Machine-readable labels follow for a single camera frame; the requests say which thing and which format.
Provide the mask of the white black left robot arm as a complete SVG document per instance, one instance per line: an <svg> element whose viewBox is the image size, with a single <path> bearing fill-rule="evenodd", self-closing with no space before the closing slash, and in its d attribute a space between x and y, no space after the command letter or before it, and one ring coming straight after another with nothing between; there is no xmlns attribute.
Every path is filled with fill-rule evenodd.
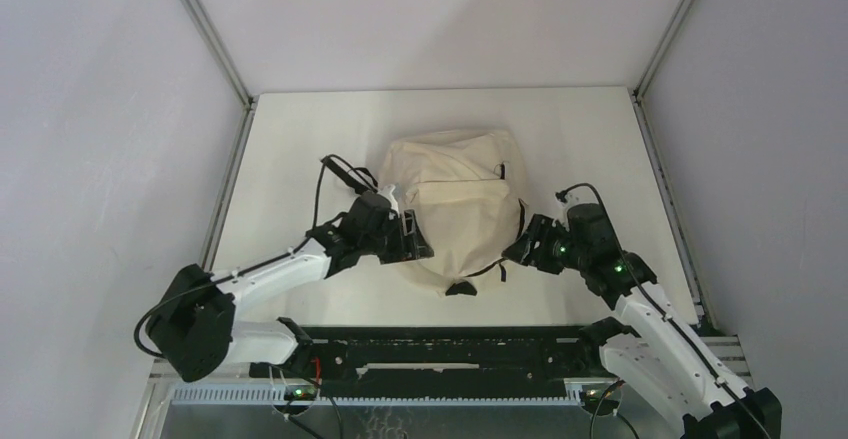
<svg viewBox="0 0 848 439"><path fill-rule="evenodd" d="M312 338L290 318L249 320L253 308L353 268L364 256L387 265L433 255L414 210L402 210L392 189L364 192L348 211L275 256L218 274L198 264L183 267L140 318L133 339L188 383L230 364L264 363L298 376L311 366Z"/></svg>

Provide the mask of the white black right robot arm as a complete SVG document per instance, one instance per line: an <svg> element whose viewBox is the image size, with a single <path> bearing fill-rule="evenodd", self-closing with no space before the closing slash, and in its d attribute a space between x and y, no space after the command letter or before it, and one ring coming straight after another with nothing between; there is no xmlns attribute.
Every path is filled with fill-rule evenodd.
<svg viewBox="0 0 848 439"><path fill-rule="evenodd" d="M570 208L564 221L536 214L502 253L557 275L573 270L610 316L582 328L579 365L630 386L681 438L778 438L782 406L753 389L678 317L656 274L620 244L605 208Z"/></svg>

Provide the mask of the cream canvas student bag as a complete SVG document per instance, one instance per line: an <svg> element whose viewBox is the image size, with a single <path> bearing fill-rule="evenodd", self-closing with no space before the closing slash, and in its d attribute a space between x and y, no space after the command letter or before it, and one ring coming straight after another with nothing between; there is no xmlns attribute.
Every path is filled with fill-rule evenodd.
<svg viewBox="0 0 848 439"><path fill-rule="evenodd" d="M527 172L514 136L467 129L393 141L377 175L413 210L434 254L399 264L400 274L442 297L503 285L502 257L526 228Z"/></svg>

